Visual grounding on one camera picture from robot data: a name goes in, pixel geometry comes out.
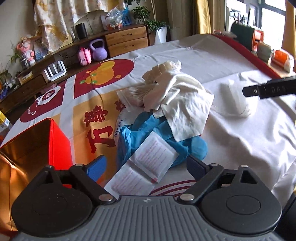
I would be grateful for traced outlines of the white sachet strip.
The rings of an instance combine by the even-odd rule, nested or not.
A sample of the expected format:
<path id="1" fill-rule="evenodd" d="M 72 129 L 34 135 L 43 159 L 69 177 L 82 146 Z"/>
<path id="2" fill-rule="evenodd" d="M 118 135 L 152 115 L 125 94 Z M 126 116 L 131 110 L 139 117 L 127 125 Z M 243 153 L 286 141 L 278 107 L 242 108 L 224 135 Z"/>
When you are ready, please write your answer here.
<path id="1" fill-rule="evenodd" d="M 147 196 L 178 156 L 162 137 L 151 132 L 104 189 L 116 199 L 122 195 Z"/>

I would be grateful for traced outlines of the white cloth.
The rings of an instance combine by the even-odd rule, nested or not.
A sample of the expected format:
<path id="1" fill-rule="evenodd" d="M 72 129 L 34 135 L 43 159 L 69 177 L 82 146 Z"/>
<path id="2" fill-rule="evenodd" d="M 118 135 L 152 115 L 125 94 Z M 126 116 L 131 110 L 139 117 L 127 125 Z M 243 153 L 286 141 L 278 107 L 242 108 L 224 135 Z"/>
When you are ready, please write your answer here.
<path id="1" fill-rule="evenodd" d="M 181 71 L 180 61 L 166 61 L 142 76 L 158 85 L 144 97 L 144 110 L 155 118 L 164 116 L 175 141 L 203 133 L 214 95 L 191 75 Z"/>

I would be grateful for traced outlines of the orange white box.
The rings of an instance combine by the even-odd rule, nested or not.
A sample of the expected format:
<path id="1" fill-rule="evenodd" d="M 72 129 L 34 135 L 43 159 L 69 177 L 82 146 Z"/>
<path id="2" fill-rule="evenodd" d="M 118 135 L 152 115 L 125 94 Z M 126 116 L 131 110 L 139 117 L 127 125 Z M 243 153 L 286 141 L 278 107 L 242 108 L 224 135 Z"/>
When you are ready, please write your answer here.
<path id="1" fill-rule="evenodd" d="M 288 73 L 293 71 L 295 61 L 287 51 L 274 50 L 271 61 Z"/>

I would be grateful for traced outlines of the printed white tablecloth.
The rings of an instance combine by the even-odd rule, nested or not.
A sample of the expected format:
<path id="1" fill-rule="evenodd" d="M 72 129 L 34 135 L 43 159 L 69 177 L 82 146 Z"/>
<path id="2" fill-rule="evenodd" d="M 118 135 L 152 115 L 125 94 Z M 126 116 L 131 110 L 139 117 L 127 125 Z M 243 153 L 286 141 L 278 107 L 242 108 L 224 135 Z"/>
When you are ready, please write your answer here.
<path id="1" fill-rule="evenodd" d="M 73 161 L 107 158 L 106 184 L 149 134 L 130 131 L 142 115 L 174 143 L 192 143 L 192 154 L 226 169 L 248 165 L 286 204 L 295 188 L 295 96 L 245 97 L 243 87 L 269 77 L 219 37 L 195 35 L 131 52 L 69 78 L 39 97 L 4 142 L 45 118 L 58 121 Z"/>

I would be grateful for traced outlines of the clear plastic cup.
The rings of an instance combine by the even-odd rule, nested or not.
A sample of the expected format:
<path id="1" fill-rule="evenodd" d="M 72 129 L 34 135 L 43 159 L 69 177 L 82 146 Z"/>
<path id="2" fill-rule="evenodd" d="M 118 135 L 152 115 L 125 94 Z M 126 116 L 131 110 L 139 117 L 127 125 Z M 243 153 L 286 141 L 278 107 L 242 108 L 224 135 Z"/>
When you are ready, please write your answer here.
<path id="1" fill-rule="evenodd" d="M 227 79 L 212 87 L 214 100 L 211 109 L 226 118 L 247 118 L 250 108 L 242 93 L 240 82 Z"/>

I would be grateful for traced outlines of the green pen holder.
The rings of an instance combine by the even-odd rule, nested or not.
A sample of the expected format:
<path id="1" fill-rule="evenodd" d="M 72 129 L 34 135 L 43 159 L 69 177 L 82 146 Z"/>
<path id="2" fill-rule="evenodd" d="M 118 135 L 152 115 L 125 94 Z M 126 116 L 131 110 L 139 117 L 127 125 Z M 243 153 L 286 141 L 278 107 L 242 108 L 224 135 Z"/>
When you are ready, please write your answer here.
<path id="1" fill-rule="evenodd" d="M 253 50 L 253 37 L 255 32 L 254 28 L 233 23 L 230 31 L 236 36 L 236 41 L 238 41 L 248 50 Z"/>

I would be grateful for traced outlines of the red metal tin box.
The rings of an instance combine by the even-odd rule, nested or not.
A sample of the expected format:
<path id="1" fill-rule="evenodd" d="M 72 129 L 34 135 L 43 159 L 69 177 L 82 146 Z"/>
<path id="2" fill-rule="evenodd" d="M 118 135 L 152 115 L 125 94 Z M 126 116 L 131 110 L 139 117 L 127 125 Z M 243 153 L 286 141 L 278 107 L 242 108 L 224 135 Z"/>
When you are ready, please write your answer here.
<path id="1" fill-rule="evenodd" d="M 72 165 L 70 141 L 52 118 L 27 128 L 1 147 L 1 234 L 16 234 L 12 204 L 46 165 L 57 170 Z"/>

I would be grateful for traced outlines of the cartoon printed plastic bag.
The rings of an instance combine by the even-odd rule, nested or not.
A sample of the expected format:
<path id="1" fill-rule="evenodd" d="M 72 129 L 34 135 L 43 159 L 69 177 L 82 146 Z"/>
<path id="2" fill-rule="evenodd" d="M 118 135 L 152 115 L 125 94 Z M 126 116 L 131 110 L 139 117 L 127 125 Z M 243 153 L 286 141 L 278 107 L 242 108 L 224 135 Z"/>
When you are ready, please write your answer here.
<path id="1" fill-rule="evenodd" d="M 115 131 L 113 135 L 116 146 L 118 146 L 118 138 L 121 127 L 125 125 L 132 125 L 140 113 L 142 113 L 142 108 L 136 108 L 131 112 L 127 111 L 127 109 L 124 108 L 120 112 L 115 124 Z"/>

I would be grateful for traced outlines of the white wifi router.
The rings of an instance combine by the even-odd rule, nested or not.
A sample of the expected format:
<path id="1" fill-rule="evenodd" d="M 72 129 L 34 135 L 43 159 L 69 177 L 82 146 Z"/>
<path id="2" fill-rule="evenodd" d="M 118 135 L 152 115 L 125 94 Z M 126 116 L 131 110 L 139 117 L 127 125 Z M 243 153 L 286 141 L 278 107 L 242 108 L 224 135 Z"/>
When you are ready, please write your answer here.
<path id="1" fill-rule="evenodd" d="M 64 62 L 62 60 L 59 60 L 47 66 L 44 70 L 44 73 L 48 81 L 53 82 L 66 75 L 67 70 Z"/>

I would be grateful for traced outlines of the purple kettlebell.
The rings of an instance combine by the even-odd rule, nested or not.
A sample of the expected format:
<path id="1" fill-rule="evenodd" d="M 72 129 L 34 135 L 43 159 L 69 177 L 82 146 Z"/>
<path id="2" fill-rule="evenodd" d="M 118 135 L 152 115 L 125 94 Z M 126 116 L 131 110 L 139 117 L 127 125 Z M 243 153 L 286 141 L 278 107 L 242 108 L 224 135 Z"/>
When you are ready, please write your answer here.
<path id="1" fill-rule="evenodd" d="M 94 47 L 94 44 L 100 43 L 101 47 Z M 96 39 L 89 43 L 89 47 L 92 51 L 92 57 L 96 61 L 101 61 L 107 58 L 107 51 L 104 47 L 104 40 L 103 39 Z"/>

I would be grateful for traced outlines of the wooden tv cabinet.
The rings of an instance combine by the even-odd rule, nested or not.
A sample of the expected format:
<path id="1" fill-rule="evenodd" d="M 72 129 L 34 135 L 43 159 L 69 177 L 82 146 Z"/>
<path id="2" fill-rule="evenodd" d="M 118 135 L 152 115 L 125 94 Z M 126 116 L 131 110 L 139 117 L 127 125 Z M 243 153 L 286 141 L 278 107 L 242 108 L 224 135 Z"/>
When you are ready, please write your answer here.
<path id="1" fill-rule="evenodd" d="M 1 111 L 7 114 L 17 106 L 31 99 L 38 92 L 80 72 L 84 67 L 78 63 L 77 55 L 79 49 L 81 47 L 89 48 L 89 43 L 97 39 L 104 40 L 107 58 L 112 58 L 150 45 L 148 26 L 135 24 L 121 29 L 103 31 L 64 46 L 58 51 L 47 55 L 42 60 L 37 61 L 33 66 L 30 66 L 17 76 L 17 79 L 21 81 L 23 77 L 32 73 L 32 76 L 27 78 L 23 84 L 17 89 L 9 91 L 8 95 L 1 100 Z M 59 59 L 63 60 L 67 73 L 51 82 L 47 79 L 44 70 L 47 66 Z"/>

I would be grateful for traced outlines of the black cylindrical speaker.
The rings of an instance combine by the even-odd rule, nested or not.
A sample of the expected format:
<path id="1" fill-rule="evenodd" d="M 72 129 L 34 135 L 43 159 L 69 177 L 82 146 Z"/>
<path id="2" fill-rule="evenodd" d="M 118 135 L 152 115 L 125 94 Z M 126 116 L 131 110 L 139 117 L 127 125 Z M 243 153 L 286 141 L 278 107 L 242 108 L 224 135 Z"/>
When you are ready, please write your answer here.
<path id="1" fill-rule="evenodd" d="M 77 37 L 79 40 L 83 40 L 88 37 L 84 23 L 77 24 L 75 26 L 75 30 L 76 30 Z"/>

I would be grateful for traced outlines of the potted green tree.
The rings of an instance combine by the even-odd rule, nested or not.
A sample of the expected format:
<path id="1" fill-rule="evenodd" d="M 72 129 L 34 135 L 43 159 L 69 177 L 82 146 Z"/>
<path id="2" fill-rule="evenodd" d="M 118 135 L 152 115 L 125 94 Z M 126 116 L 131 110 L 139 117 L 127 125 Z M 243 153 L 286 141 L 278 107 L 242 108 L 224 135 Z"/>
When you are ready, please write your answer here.
<path id="1" fill-rule="evenodd" d="M 154 44 L 163 44 L 167 41 L 168 25 L 164 21 L 157 20 L 156 5 L 154 1 L 149 1 L 152 10 L 142 6 L 141 1 L 124 1 L 126 6 L 136 3 L 136 7 L 131 10 L 132 17 L 138 23 L 145 24 L 148 27 L 150 35 L 154 35 Z"/>

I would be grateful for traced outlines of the clear plastic bag of items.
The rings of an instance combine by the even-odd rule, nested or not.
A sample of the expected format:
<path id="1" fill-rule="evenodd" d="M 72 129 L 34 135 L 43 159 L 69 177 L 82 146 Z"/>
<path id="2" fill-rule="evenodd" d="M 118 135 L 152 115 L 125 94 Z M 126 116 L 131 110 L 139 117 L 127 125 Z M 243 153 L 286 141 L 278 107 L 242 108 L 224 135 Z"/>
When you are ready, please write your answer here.
<path id="1" fill-rule="evenodd" d="M 111 9 L 106 17 L 106 27 L 108 30 L 121 29 L 122 28 L 123 14 L 118 8 Z"/>

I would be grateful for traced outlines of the floral patterned curtain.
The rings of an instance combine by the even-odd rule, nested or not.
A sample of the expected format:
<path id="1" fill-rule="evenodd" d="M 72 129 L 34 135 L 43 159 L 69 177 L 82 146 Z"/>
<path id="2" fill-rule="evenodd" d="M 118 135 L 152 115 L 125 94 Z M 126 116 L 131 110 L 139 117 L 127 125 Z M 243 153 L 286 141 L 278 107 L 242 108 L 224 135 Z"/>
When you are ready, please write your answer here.
<path id="1" fill-rule="evenodd" d="M 36 35 L 50 52 L 58 50 L 70 37 L 70 30 L 89 12 L 102 10 L 108 12 L 118 6 L 120 1 L 104 0 L 57 0 L 35 1 L 34 20 Z"/>

